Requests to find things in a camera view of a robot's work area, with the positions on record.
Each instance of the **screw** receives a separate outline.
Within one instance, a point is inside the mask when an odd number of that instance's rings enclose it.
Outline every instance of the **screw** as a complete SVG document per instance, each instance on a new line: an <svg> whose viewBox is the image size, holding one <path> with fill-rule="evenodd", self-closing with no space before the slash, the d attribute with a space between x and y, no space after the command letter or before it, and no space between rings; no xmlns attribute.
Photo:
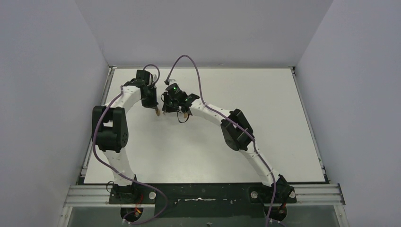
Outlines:
<svg viewBox="0 0 401 227"><path fill-rule="evenodd" d="M292 198L292 199L295 198L295 192L292 191L291 194L289 195L289 197Z"/></svg>
<svg viewBox="0 0 401 227"><path fill-rule="evenodd" d="M156 193L155 192L150 192L149 193L149 199L154 200L156 198Z"/></svg>
<svg viewBox="0 0 401 227"><path fill-rule="evenodd" d="M251 192L251 198L252 199L256 199L257 197L258 197L258 193L257 192L255 192L255 191Z"/></svg>

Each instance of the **red wire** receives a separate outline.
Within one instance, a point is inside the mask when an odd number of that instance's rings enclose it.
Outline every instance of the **red wire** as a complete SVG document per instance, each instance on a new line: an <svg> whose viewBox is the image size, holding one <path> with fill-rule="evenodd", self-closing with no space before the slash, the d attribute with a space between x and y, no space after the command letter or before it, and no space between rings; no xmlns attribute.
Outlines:
<svg viewBox="0 0 401 227"><path fill-rule="evenodd" d="M143 200L143 194L140 195L140 200L139 200L139 202L135 204L135 211L136 211L136 212L138 212L137 205L140 204L140 203L142 202L142 200Z"/></svg>

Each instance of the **white board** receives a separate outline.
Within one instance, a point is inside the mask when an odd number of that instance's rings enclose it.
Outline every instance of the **white board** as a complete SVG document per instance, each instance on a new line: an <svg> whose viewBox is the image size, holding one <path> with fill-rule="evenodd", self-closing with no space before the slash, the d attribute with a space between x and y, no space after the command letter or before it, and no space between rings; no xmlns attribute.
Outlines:
<svg viewBox="0 0 401 227"><path fill-rule="evenodd" d="M322 182L324 176L290 69L200 69L207 103L243 111L261 152L289 182ZM161 69L158 95L169 69ZM116 69L107 102L136 69ZM174 69L181 90L199 94L194 69ZM259 177L248 161L224 142L220 127L197 117L180 124L176 113L156 116L138 102L127 113L126 146L132 170L145 183L244 183ZM101 151L102 160L107 159ZM92 155L84 183L113 180Z"/></svg>

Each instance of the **robotic manipulator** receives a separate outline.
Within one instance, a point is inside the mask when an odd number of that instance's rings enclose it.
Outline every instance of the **robotic manipulator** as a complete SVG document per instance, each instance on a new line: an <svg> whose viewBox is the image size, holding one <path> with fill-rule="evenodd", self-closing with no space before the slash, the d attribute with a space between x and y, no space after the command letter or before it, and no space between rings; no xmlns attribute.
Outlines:
<svg viewBox="0 0 401 227"><path fill-rule="evenodd" d="M106 113L98 130L96 140L96 145L103 151L109 164L119 170L120 173L135 180L136 175L130 167L125 150L128 141L128 126L125 114L135 103L141 101L143 107L154 109L156 114L160 115L160 110L157 107L156 87L153 83L153 78L151 79L152 76L148 71L137 70L136 78L126 82L122 86L123 95L111 105L111 108ZM163 112L181 112L184 113L186 118L189 116L198 116L220 126L226 144L232 150L239 151L249 161L259 175L261 183L268 187L273 187L273 184L276 183L275 199L286 201L289 197L295 197L294 188L273 168L261 152L255 151L254 148L257 150L259 148L257 145L254 147L251 138L225 118L208 109L198 95L188 95L178 87L177 83L172 82L174 80L165 82L168 87L163 93ZM92 135L100 116L108 105L109 103L94 107ZM241 110L235 109L229 111L211 104L207 105L240 125L253 137L253 129ZM105 123L111 121L113 122L113 126L105 126ZM122 178L117 173L113 172L113 176L114 184L117 187L134 187L131 181Z"/></svg>

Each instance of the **gray wall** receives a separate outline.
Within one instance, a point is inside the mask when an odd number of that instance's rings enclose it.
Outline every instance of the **gray wall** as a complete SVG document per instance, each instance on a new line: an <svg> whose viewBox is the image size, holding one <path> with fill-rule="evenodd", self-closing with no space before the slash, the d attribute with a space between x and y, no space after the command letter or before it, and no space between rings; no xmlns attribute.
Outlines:
<svg viewBox="0 0 401 227"><path fill-rule="evenodd" d="M0 3L1 226L57 224L107 63L73 0Z"/></svg>
<svg viewBox="0 0 401 227"><path fill-rule="evenodd" d="M401 225L401 1L334 0L296 75L350 224Z"/></svg>
<svg viewBox="0 0 401 227"><path fill-rule="evenodd" d="M111 65L295 66L332 0L76 0ZM183 61L181 65L190 65Z"/></svg>

